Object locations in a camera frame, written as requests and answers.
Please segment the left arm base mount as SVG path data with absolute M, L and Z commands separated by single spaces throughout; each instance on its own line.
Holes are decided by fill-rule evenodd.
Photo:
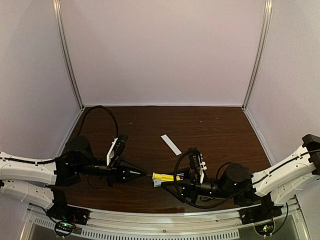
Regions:
M 86 208 L 66 206 L 52 206 L 45 209 L 46 216 L 54 222 L 53 230 L 60 238 L 70 236 L 78 226 L 85 226 L 91 211 Z

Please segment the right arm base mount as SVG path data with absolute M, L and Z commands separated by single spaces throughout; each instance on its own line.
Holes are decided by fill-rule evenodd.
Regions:
M 258 205 L 248 208 L 242 208 L 239 211 L 241 223 L 243 225 L 253 224 L 255 232 L 263 237 L 275 234 L 276 224 L 275 217 L 282 215 L 281 206 L 266 206 Z

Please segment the white battery cover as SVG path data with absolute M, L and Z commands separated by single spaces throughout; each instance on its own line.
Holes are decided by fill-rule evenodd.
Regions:
M 169 138 L 167 134 L 163 134 L 161 138 L 176 156 L 182 154 L 181 150 L 176 146 L 176 144 Z

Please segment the white remote control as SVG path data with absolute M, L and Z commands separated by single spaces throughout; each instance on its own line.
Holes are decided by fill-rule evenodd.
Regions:
M 189 169 L 183 169 L 179 170 L 176 174 L 176 180 L 181 181 L 189 178 Z M 174 175 L 172 173 L 170 174 L 165 174 L 165 173 L 156 173 L 153 172 L 151 174 L 152 178 L 152 183 L 153 183 L 153 188 L 159 188 L 161 187 L 161 184 L 164 182 L 172 182 L 174 180 Z

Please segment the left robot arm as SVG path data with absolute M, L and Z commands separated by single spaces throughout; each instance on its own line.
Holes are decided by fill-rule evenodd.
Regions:
M 81 175 L 105 178 L 108 186 L 146 176 L 147 172 L 123 157 L 128 137 L 114 139 L 104 158 L 95 157 L 89 140 L 78 136 L 66 144 L 66 152 L 53 159 L 33 159 L 0 153 L 0 193 L 45 210 L 67 208 L 58 187 L 81 182 Z

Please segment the yellow handled screwdriver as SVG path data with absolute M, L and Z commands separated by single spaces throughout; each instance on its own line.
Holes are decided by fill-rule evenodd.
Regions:
M 165 182 L 172 182 L 174 181 L 174 175 L 170 174 L 163 174 L 163 173 L 147 173 L 147 177 L 150 177 L 152 180 L 160 180 Z

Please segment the aluminium frame post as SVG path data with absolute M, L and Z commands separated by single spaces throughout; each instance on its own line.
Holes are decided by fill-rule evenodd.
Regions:
M 66 37 L 65 28 L 64 28 L 63 15 L 62 15 L 61 1 L 53 0 L 52 3 L 53 3 L 55 20 L 57 24 L 60 46 L 62 50 L 63 60 L 64 60 L 65 68 L 67 71 L 68 79 L 70 82 L 73 95 L 75 97 L 76 104 L 78 108 L 82 110 L 84 108 L 84 104 L 81 99 L 80 91 L 76 82 L 75 73 L 72 66 L 71 56 L 69 53 L 67 37 Z
M 269 30 L 270 30 L 272 13 L 273 13 L 273 1 L 265 0 L 257 51 L 254 59 L 252 72 L 250 75 L 249 84 L 248 84 L 245 98 L 242 104 L 243 111 L 245 111 L 248 108 L 248 105 L 254 90 L 254 86 L 256 83 L 256 79 L 259 73 L 259 69 L 262 63 L 263 53 L 264 53 L 265 45 L 268 39 Z

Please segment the right aluminium frame post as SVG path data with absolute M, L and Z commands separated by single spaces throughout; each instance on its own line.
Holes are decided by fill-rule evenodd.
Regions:
M 263 53 L 264 53 L 265 45 L 268 39 L 269 30 L 270 30 L 272 13 L 273 13 L 273 1 L 265 0 L 257 51 L 254 59 L 252 72 L 250 75 L 249 84 L 248 84 L 245 98 L 242 104 L 243 111 L 245 111 L 248 108 L 248 105 L 254 90 L 254 86 L 256 83 L 256 79 L 259 73 L 259 69 L 262 63 Z

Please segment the left aluminium frame post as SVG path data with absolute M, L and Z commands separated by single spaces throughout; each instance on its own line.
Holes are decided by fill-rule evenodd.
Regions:
M 64 60 L 65 68 L 67 71 L 68 79 L 70 82 L 73 95 L 75 97 L 76 104 L 78 108 L 82 110 L 84 108 L 84 104 L 81 99 L 80 91 L 76 82 L 75 73 L 72 66 L 71 56 L 69 53 L 67 37 L 66 37 L 65 28 L 64 28 L 63 15 L 62 15 L 61 1 L 53 0 L 52 3 L 53 3 L 55 20 L 57 24 L 60 46 L 62 50 L 63 60 Z

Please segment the front aluminium rail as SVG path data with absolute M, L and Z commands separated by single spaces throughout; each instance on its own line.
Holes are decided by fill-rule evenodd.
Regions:
M 275 217 L 275 230 L 286 216 Z M 289 203 L 282 228 L 272 236 L 256 232 L 259 223 L 242 224 L 238 209 L 194 213 L 128 213 L 91 209 L 86 225 L 69 236 L 58 236 L 55 224 L 32 207 L 19 240 L 310 240 L 301 211 Z

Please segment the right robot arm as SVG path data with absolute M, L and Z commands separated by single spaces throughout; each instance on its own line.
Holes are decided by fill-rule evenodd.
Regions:
M 277 164 L 255 173 L 236 162 L 221 165 L 222 175 L 209 178 L 200 151 L 189 148 L 177 160 L 172 180 L 161 188 L 181 203 L 211 210 L 233 200 L 240 207 L 267 201 L 273 207 L 283 206 L 307 183 L 320 177 L 320 138 L 307 134 L 302 145 Z

